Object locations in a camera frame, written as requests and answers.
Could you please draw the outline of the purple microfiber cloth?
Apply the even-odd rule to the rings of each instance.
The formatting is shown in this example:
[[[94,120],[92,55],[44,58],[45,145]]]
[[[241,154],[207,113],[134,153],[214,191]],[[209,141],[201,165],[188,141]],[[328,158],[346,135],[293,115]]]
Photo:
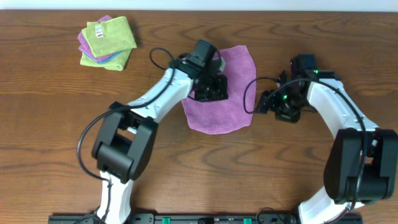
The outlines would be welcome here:
[[[227,134],[251,125],[256,99],[256,66],[248,48],[237,45],[220,51],[226,61],[228,99],[213,102],[182,101],[189,128],[205,134]]]

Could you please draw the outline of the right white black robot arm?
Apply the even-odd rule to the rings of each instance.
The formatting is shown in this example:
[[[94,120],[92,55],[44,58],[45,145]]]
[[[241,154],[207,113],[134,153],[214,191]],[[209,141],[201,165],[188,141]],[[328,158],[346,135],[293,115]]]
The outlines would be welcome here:
[[[333,70],[299,70],[275,80],[255,113],[273,111],[296,123],[302,108],[319,113],[334,142],[323,173],[323,187],[297,207],[297,223],[347,222],[356,208],[389,199],[397,169],[397,133],[381,129],[355,105]]]

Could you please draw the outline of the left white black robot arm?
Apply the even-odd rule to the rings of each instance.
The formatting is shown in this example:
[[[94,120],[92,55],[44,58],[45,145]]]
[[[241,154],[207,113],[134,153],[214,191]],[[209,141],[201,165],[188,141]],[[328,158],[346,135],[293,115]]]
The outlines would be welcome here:
[[[179,102],[195,94],[198,101],[227,99],[225,60],[189,55],[170,62],[163,77],[140,98],[123,105],[114,102],[91,155],[103,182],[99,223],[124,223],[131,212],[132,186],[149,163],[160,121]]]

